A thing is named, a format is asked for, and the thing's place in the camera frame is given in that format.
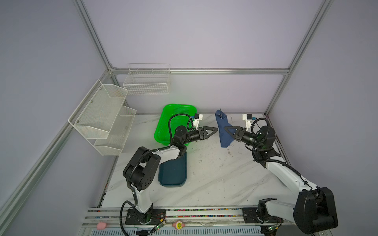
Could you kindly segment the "green plastic perforated basket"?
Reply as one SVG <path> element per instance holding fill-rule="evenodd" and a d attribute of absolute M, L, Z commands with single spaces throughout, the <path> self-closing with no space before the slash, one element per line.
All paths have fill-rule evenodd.
<path fill-rule="evenodd" d="M 197 108 L 193 105 L 184 105 L 184 104 L 168 104 L 166 105 L 159 118 L 155 133 L 154 139 L 164 145 L 168 146 L 170 143 L 170 136 L 169 136 L 169 129 L 168 129 L 168 121 L 169 119 L 176 115 L 176 114 L 187 114 L 191 117 L 197 113 Z M 175 134 L 175 129 L 178 126 L 187 126 L 189 117 L 186 116 L 177 116 L 172 119 L 170 123 L 172 135 Z"/>

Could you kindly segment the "dark teal plastic tray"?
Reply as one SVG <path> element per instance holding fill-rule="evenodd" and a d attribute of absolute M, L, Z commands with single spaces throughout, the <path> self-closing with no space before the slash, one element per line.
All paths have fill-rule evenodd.
<path fill-rule="evenodd" d="M 187 180 L 187 152 L 183 156 L 160 164 L 158 181 L 164 187 L 181 187 Z"/>

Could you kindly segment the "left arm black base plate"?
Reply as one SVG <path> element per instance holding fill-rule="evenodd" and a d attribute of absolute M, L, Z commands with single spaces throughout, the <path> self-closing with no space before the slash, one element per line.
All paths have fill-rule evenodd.
<path fill-rule="evenodd" d="M 125 225 L 157 225 L 165 220 L 166 210 L 163 208 L 153 208 L 146 213 L 140 213 L 139 211 L 130 208 Z"/>

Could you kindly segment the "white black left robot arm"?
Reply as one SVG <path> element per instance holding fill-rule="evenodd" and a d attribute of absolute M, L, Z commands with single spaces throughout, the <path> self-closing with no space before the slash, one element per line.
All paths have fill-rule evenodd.
<path fill-rule="evenodd" d="M 147 188 L 151 185 L 161 163 L 181 158 L 187 151 L 186 144 L 206 140 L 217 131 L 218 128 L 210 126 L 199 127 L 192 131 L 179 126 L 168 146 L 156 149 L 139 147 L 123 170 L 123 177 L 132 192 L 133 207 L 136 211 L 146 214 L 152 209 L 153 203 Z"/>

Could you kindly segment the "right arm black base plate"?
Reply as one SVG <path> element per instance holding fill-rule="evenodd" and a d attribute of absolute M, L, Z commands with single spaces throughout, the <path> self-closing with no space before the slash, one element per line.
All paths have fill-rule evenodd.
<path fill-rule="evenodd" d="M 280 224 L 283 222 L 281 218 L 260 214 L 257 207 L 242 208 L 242 215 L 246 224 Z"/>

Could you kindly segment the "dark blue paper napkin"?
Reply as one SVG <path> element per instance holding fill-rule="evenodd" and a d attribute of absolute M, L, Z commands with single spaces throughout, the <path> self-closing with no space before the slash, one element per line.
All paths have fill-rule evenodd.
<path fill-rule="evenodd" d="M 234 141 L 232 136 L 225 130 L 226 126 L 231 126 L 230 123 L 228 122 L 228 117 L 220 109 L 218 109 L 215 112 L 215 117 L 218 124 L 218 129 L 219 129 L 220 146 L 222 148 L 227 148 Z"/>

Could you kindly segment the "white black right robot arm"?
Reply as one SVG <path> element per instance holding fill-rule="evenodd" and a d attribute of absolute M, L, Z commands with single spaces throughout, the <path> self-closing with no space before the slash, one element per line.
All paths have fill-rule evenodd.
<path fill-rule="evenodd" d="M 273 173 L 294 196 L 294 204 L 277 198 L 260 200 L 256 211 L 259 222 L 285 219 L 295 223 L 306 235 L 338 227 L 333 192 L 304 178 L 287 164 L 273 147 L 276 139 L 273 128 L 265 125 L 256 133 L 239 126 L 226 126 L 224 129 L 235 141 L 244 143 L 254 161 Z"/>

